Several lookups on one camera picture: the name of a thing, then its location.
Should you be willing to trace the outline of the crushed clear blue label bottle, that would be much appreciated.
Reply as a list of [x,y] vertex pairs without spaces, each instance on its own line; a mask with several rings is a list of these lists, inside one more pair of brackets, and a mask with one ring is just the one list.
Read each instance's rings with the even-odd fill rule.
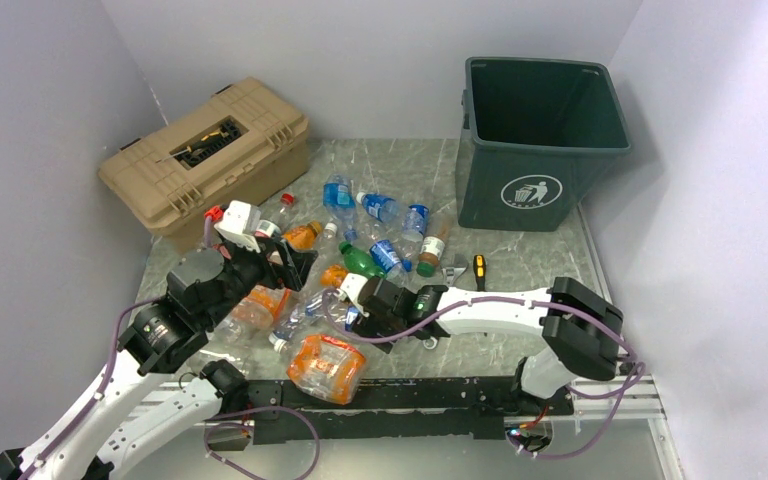
[[268,336],[276,353],[286,351],[301,332],[320,320],[331,319],[338,327],[349,331],[360,316],[359,310],[350,302],[331,299],[326,306],[322,302],[323,291],[320,290],[297,304],[278,321]]

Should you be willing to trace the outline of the blue label pepsi bottle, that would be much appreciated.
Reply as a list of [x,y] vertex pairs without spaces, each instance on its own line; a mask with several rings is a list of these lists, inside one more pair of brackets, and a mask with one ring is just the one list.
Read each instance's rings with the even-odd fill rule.
[[384,272],[385,278],[393,283],[406,282],[409,273],[401,256],[388,239],[380,239],[369,247],[369,253],[375,263]]

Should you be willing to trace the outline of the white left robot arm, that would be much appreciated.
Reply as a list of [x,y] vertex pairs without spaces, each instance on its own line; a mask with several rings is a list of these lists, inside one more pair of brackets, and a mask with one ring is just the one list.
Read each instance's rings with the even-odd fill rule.
[[186,253],[163,295],[124,310],[104,367],[61,418],[32,444],[0,453],[1,479],[79,479],[126,416],[207,345],[232,309],[258,285],[298,291],[318,254],[283,238],[225,238]]

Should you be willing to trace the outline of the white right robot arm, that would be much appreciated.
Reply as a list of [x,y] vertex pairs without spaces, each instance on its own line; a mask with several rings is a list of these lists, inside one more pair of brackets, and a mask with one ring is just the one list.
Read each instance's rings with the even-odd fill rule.
[[623,314],[569,277],[548,288],[482,292],[427,285],[417,292],[381,277],[350,274],[338,289],[360,317],[351,330],[359,340],[389,349],[405,337],[420,340],[467,334],[531,336],[544,342],[518,366],[511,401],[534,415],[550,397],[583,378],[611,381],[623,350]]

